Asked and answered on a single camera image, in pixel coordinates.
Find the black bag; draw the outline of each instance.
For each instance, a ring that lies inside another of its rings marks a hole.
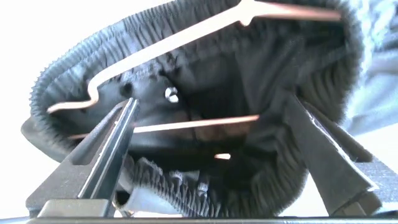
[[[259,114],[254,123],[132,137],[120,185],[142,197],[143,210],[190,217],[265,217],[300,195],[308,171],[298,142],[311,143],[304,108],[345,121],[352,92],[363,84],[391,19],[392,1],[280,0],[337,9],[342,23],[256,18],[236,23],[99,87],[99,102],[49,115],[49,106],[88,99],[88,82],[106,67],[237,5],[232,0],[174,1],[129,16],[53,62],[33,87],[24,136],[56,161],[119,102],[141,102],[137,126]],[[173,99],[167,90],[176,89]],[[215,159],[229,153],[230,160]],[[370,161],[366,151],[357,158]]]

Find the gathered black fabric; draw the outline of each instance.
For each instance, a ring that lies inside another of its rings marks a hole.
[[[25,137],[62,161],[78,144],[68,136],[90,132],[129,97],[141,102],[137,126],[259,114],[251,126],[133,135],[120,184],[129,193],[146,189],[189,217],[279,214],[300,195],[308,173],[284,119],[287,98],[296,95],[342,123],[388,29],[389,19],[379,15],[393,1],[370,7],[367,0],[275,0],[337,9],[343,21],[235,23],[104,83],[90,108],[46,112],[58,102],[87,100],[98,72],[238,2],[174,1],[85,39],[37,80]],[[165,97],[168,88],[178,90],[178,103]],[[231,159],[214,159],[219,153]]]

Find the white surface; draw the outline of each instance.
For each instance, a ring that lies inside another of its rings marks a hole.
[[[29,92],[39,72],[77,42],[123,17],[161,1],[6,1],[0,3],[0,218],[27,215],[25,199],[56,168],[30,145],[20,128],[29,117]],[[398,170],[394,156],[398,125],[359,139]],[[326,215],[312,181],[285,215]]]

